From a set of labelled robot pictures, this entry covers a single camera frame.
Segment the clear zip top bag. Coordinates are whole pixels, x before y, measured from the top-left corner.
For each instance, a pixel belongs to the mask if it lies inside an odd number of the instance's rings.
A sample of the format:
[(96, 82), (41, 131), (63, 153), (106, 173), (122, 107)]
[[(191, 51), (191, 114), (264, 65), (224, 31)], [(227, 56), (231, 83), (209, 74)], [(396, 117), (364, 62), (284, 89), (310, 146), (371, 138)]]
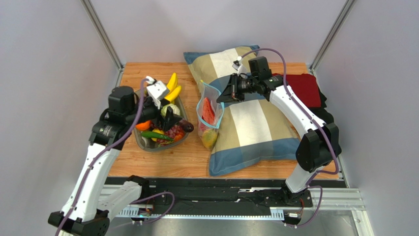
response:
[(224, 115), (224, 103), (217, 99), (221, 91), (204, 81), (198, 83), (201, 98), (196, 107), (198, 118), (198, 136), (207, 150), (212, 150), (218, 138), (218, 130)]

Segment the green chili pepper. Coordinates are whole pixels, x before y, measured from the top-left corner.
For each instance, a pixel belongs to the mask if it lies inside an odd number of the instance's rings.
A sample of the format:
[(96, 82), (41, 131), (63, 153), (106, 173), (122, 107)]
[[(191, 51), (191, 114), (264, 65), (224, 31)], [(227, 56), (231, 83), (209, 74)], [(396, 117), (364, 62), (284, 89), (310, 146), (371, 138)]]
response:
[(145, 138), (151, 138), (151, 139), (156, 139), (156, 140), (164, 140), (164, 141), (168, 141), (168, 142), (172, 142), (174, 141), (174, 139), (164, 135), (164, 134), (160, 134), (157, 132), (152, 132), (152, 131), (144, 131), (141, 133), (142, 137)]

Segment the red watermelon slice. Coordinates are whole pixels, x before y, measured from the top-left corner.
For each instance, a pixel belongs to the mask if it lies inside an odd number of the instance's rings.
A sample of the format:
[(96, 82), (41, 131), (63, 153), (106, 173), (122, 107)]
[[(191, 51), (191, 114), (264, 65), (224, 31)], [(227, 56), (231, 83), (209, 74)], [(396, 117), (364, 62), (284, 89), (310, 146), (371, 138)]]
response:
[(214, 110), (212, 109), (210, 100), (207, 97), (205, 97), (204, 100), (203, 100), (203, 102), (202, 102), (202, 114), (201, 114), (201, 118), (208, 125), (214, 125), (215, 113), (214, 113)]

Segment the yellow orange mango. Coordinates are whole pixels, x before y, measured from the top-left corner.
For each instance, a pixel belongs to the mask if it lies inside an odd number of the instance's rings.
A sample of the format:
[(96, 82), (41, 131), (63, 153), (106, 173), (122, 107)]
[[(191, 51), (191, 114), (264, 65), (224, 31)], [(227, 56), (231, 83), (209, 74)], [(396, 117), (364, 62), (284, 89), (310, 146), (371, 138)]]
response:
[(218, 137), (218, 133), (214, 129), (207, 129), (203, 131), (201, 136), (201, 141), (204, 145), (204, 147), (208, 150), (212, 150), (215, 146), (216, 140)]

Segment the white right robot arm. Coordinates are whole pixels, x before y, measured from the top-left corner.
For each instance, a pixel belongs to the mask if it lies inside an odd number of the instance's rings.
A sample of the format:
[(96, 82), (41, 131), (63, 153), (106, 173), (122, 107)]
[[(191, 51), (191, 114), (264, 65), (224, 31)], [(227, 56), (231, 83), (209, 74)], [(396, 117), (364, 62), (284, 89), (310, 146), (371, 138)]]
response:
[(218, 103), (242, 102), (248, 93), (262, 95), (277, 107), (292, 123), (300, 136), (296, 151), (297, 166), (281, 188), (287, 194), (305, 191), (314, 177), (324, 172), (324, 166), (336, 162), (339, 155), (339, 129), (327, 124), (311, 112), (287, 82), (286, 75), (273, 76), (265, 57), (249, 60), (249, 72), (244, 71), (241, 56), (233, 62), (233, 73), (217, 98)]

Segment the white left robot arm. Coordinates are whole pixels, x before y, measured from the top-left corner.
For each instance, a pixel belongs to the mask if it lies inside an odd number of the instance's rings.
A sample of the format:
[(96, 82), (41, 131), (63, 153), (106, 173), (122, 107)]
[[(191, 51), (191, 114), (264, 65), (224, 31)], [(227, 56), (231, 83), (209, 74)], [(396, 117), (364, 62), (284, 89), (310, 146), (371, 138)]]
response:
[(132, 175), (121, 187), (104, 200), (100, 200), (102, 188), (125, 141), (135, 126), (153, 119), (160, 119), (168, 130), (181, 117), (168, 111), (169, 89), (158, 81), (141, 86), (139, 92), (128, 86), (116, 87), (108, 96), (108, 107), (93, 126), (85, 163), (70, 197), (61, 210), (52, 212), (48, 223), (56, 227), (56, 235), (103, 236), (112, 220), (127, 206), (150, 202), (156, 195), (150, 192), (149, 180)]

